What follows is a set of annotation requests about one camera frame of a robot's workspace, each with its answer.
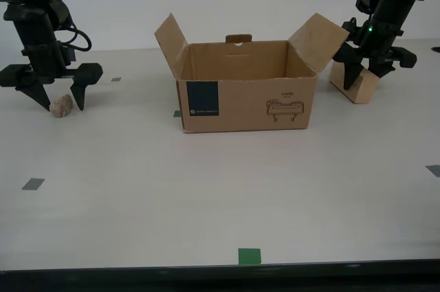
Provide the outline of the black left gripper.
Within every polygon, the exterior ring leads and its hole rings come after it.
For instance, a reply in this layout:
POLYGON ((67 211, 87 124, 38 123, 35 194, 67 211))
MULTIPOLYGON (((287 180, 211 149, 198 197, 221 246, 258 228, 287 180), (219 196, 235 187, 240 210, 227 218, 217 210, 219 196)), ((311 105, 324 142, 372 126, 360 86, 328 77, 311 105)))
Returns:
POLYGON ((55 79, 72 78, 74 83, 70 89, 78 108, 83 111, 86 88, 95 85, 102 77, 101 65, 83 63, 75 73, 68 69, 65 50, 56 39, 47 13, 18 16, 13 23, 23 44, 22 54, 28 57, 31 66, 8 65, 2 69, 1 87, 13 87, 49 111, 50 100, 43 83, 52 84, 55 79))

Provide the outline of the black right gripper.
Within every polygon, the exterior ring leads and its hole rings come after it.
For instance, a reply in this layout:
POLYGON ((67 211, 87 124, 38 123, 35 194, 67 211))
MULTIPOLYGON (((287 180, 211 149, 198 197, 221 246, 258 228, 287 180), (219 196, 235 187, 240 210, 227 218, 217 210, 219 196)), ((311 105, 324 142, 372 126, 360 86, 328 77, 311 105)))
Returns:
POLYGON ((393 17, 381 20, 371 15, 362 26, 356 18, 346 22, 349 37, 333 56, 333 60, 344 64, 344 89, 350 89, 363 70, 362 60, 369 58, 369 71, 378 78, 395 71, 397 61, 402 68, 411 69, 417 56, 403 47, 393 47, 398 36, 403 34, 404 18, 393 17))

